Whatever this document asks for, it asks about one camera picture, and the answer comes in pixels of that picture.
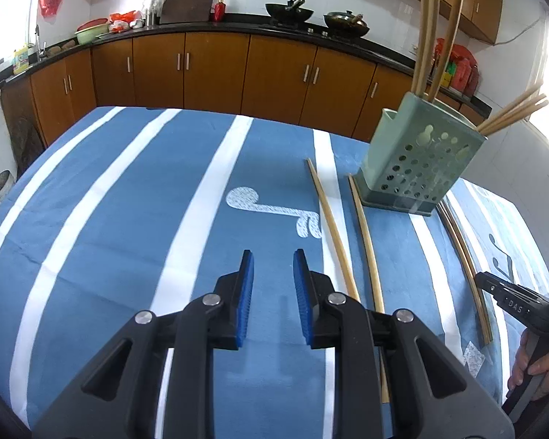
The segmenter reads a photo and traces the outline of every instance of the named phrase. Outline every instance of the pot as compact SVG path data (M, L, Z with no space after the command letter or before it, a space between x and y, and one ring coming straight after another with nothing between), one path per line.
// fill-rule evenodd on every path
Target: pot
M287 4L267 3L266 11L281 23L303 23L313 14L312 10L301 8L305 0L289 0Z
M362 17L363 15L354 15L351 11L332 11L324 16L324 20L329 29L339 32L342 36L358 38L370 29Z

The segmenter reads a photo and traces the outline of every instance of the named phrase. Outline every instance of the blue tablecloth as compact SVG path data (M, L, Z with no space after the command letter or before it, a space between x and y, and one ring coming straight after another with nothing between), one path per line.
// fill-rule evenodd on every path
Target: blue tablecloth
M32 427L135 312L181 310L250 249L247 340L238 352L215 353L217 437L331 437L334 355L305 345L292 256L304 249L311 270L346 290L309 157L362 302L372 307L347 181L366 150L244 116L142 108L86 115L0 205L1 396ZM447 202L480 269L549 295L549 273L510 202L464 180ZM486 296L495 341L482 346L467 280L436 213L365 212L386 311L414 311L502 401L522 327Z

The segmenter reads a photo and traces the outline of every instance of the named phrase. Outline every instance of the metal screw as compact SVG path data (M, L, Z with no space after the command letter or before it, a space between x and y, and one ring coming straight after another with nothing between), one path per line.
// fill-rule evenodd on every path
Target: metal screw
M141 310L134 316L134 321L137 324L146 325L153 319L153 314L148 310Z
M327 296L327 301L331 305L341 305L346 303L346 296L341 292L333 292Z
M413 321L414 315L411 310L407 310L405 308L402 308L400 310L396 311L396 319L399 322L404 322L405 324L408 324L409 322Z
M203 296L203 305L218 305L222 301L222 298L217 294L206 294Z

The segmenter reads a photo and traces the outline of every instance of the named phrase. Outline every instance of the black countertop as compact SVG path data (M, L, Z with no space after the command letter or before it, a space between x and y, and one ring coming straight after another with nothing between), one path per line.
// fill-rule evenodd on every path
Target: black countertop
M41 70L45 66L55 63L71 54L78 51L82 51L86 48L91 48L100 44L105 44L110 41L123 40L126 38L136 38L139 36L162 34L162 33L184 33L194 31L219 31L222 33L245 33L245 34L258 34L263 36L272 36L278 38L285 38L294 41L301 41L311 43L323 48L335 49L346 54L351 54L363 60L371 61L373 63L382 64L383 66L390 67L396 71L413 75L413 69L415 62L407 58L406 56L393 51L392 49L381 46L373 41L363 38L356 38L355 40L345 40L340 38L334 38L330 36L323 36L322 32L331 31L323 26L311 25L304 23L298 28L291 27L279 27L270 24L271 19L262 15L249 15L249 14L236 14L227 13L224 21L220 23L213 22L200 22L200 23L176 23L173 25L159 25L148 28L140 28L137 30L129 30L124 33L108 34L104 38L97 39L88 44L81 44L74 46L73 48L61 51L56 55L53 55L45 60L36 62L36 55L32 54L29 57L31 65L28 69L13 76L12 67L6 68L0 72L0 82L6 80L6 84L12 83L15 80L19 80L23 77ZM488 117L492 110L487 104L478 99L472 97L467 99L460 97L457 93L452 92L449 89L440 89L440 92L454 99L468 105L478 114L483 117Z

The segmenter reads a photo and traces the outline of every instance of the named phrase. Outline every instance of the blue gripper pad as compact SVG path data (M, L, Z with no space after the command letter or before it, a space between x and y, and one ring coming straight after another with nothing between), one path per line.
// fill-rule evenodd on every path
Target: blue gripper pad
M293 277L295 290L297 291L297 304L299 305L303 337L305 337L307 344L311 345L313 341L313 316L307 291L309 289L309 275L309 267L303 249L297 249L293 256Z
M254 256L249 250L244 251L238 275L242 279L240 300L236 311L236 344L240 348L244 343L246 331L248 330L250 299L252 298L252 284L254 283Z

